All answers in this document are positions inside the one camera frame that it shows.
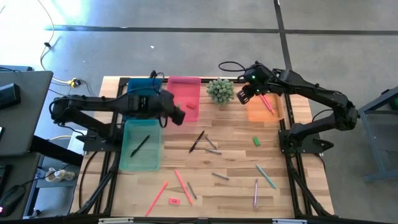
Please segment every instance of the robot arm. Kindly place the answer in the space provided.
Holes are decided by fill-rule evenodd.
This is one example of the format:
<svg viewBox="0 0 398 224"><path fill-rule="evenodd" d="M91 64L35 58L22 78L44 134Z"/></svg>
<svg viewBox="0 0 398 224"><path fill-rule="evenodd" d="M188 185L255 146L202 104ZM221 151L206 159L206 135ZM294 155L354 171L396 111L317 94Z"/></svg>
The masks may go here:
<svg viewBox="0 0 398 224"><path fill-rule="evenodd" d="M300 147L303 140L311 134L329 129L351 130L356 125L358 111L346 95L335 90L324 89L319 84L309 83L291 70L273 69L271 71L263 64L255 62L238 78L242 78L247 83L237 94L242 104L247 103L254 95L271 92L279 96L282 93L302 95L333 110L333 114L329 117L308 124L294 124L285 138L285 144L292 147Z"/></svg>
<svg viewBox="0 0 398 224"><path fill-rule="evenodd" d="M117 98L70 95L54 99L50 113L55 124L74 122L107 138L112 136L112 127L81 111L112 111L140 119L170 117L173 123L181 125L185 112L174 105L173 98L173 94L166 90L155 96L126 93Z"/></svg>

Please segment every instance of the pink plastic bin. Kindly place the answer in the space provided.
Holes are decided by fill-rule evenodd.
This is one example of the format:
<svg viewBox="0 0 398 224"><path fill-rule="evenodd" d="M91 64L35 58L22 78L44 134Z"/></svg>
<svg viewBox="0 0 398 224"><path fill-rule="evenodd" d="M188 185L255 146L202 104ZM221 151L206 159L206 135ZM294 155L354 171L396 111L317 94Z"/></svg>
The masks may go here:
<svg viewBox="0 0 398 224"><path fill-rule="evenodd" d="M174 104L179 104L181 110L185 111L184 122L198 120L200 85L198 77L170 77L167 82L167 90L174 94Z"/></svg>

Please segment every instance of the succulent plant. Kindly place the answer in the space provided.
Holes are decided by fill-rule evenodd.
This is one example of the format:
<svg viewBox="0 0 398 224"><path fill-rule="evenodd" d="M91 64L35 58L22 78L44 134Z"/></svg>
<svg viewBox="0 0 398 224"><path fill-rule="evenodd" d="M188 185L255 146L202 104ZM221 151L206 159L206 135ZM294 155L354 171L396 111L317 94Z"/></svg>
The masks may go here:
<svg viewBox="0 0 398 224"><path fill-rule="evenodd" d="M234 84L217 78L207 84L207 93L216 104L225 105L234 98Z"/></svg>

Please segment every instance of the pink eraser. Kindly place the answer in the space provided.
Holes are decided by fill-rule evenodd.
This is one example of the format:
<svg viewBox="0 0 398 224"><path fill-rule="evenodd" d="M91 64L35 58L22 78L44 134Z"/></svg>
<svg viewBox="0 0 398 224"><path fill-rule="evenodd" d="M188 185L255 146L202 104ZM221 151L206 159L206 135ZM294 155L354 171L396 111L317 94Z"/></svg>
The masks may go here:
<svg viewBox="0 0 398 224"><path fill-rule="evenodd" d="M169 198L169 203L173 205L179 205L180 204L180 199L178 198Z"/></svg>
<svg viewBox="0 0 398 224"><path fill-rule="evenodd" d="M192 103L187 103L187 107L191 108L191 109L195 109L196 108L196 106L194 104L192 104Z"/></svg>

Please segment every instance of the purple pen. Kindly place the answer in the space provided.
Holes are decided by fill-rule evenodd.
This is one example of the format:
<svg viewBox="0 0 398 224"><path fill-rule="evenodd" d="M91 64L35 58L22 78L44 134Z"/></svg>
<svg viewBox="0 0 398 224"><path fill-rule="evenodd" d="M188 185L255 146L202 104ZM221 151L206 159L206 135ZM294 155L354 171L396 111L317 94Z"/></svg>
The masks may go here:
<svg viewBox="0 0 398 224"><path fill-rule="evenodd" d="M257 188L258 188L258 179L256 179L256 182L254 183L254 203L253 203L253 207L256 208L257 207Z"/></svg>

